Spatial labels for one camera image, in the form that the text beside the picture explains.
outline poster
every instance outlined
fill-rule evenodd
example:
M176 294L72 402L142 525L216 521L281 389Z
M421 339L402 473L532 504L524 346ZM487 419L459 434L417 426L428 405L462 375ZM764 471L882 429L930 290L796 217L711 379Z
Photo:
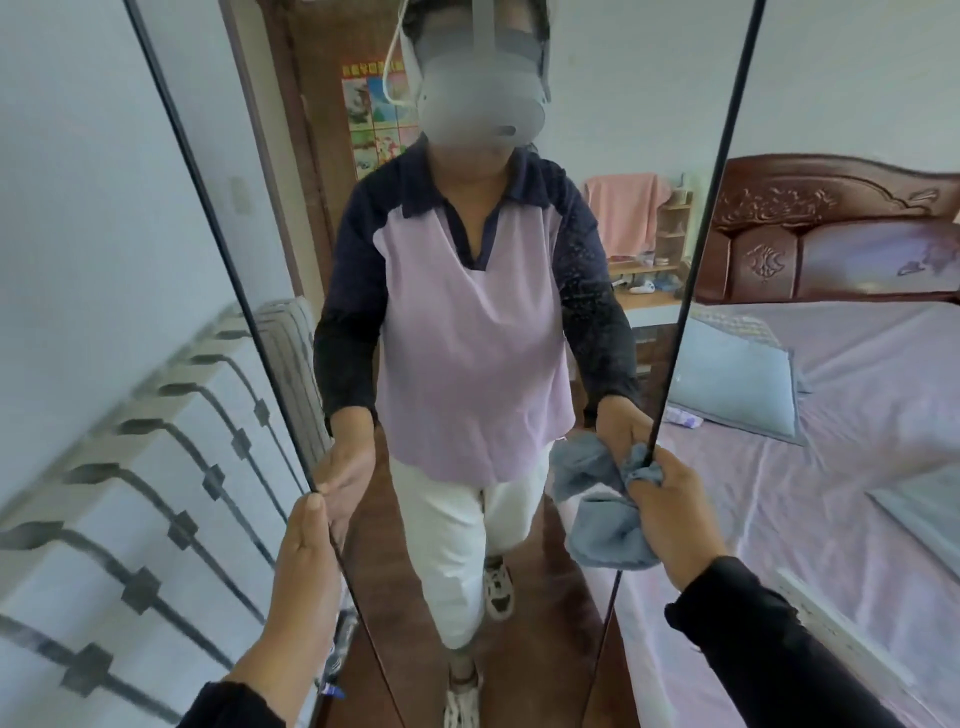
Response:
M362 180L417 141L420 136L417 111L396 107L387 101L383 89L383 61L345 64L342 80L353 167L357 180ZM397 99L410 97L403 61L394 61L389 81L391 96Z

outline hand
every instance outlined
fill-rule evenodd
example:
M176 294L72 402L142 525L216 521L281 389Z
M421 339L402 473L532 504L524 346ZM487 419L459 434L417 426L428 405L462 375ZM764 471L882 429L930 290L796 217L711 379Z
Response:
M370 487L376 465L376 443L370 411L359 407L340 410L333 417L334 443L313 472L317 491L326 499L326 511L338 539Z
M626 397L610 395L597 406L597 437L618 464L627 459L634 445L650 440L653 426L654 421Z
M324 498L304 496L280 544L263 633L225 678L248 685L287 725L296 724L333 641L340 584Z
M727 547L697 472L663 448L656 448L654 460L663 484L636 480L628 487L647 543L682 592L714 559L728 555Z

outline pink bed sheet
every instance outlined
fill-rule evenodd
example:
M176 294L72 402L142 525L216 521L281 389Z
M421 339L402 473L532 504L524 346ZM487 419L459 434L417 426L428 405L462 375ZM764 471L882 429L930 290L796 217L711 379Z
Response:
M737 306L795 350L807 448L706 424L665 425L660 444L703 476L730 546L761 578L792 570L917 678L944 725L960 726L960 582L864 494L960 461L960 306ZM567 526L575 503L562 508ZM586 570L606 607L612 572ZM627 573L616 609L644 728L743 722L703 656L667 626L662 569ZM938 728L908 697L907 725Z

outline white sneaker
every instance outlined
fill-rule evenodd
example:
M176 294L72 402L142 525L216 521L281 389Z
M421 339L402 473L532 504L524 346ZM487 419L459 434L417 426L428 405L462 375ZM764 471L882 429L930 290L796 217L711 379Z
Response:
M462 692L446 689L444 728L480 728L480 689L483 677L477 677L476 686Z
M484 597L487 614L493 621L506 621L514 613L514 580L503 559L496 566L483 569Z

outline black sleeve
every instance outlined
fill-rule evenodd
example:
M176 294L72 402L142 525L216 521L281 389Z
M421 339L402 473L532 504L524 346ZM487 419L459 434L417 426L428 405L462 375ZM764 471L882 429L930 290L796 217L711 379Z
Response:
M563 221L553 275L560 290L564 336L587 390L586 419L592 425L597 404L607 395L621 395L639 406L636 343L613 294L596 218L573 182L564 179L561 194Z
M240 683L207 683L178 728L286 728L257 692Z
M367 407L376 420L373 351L387 312L387 275L373 236L384 222L358 184L337 233L333 274L314 336L314 375L328 422L352 406Z
M903 728L738 559L714 561L666 619L703 651L748 728Z

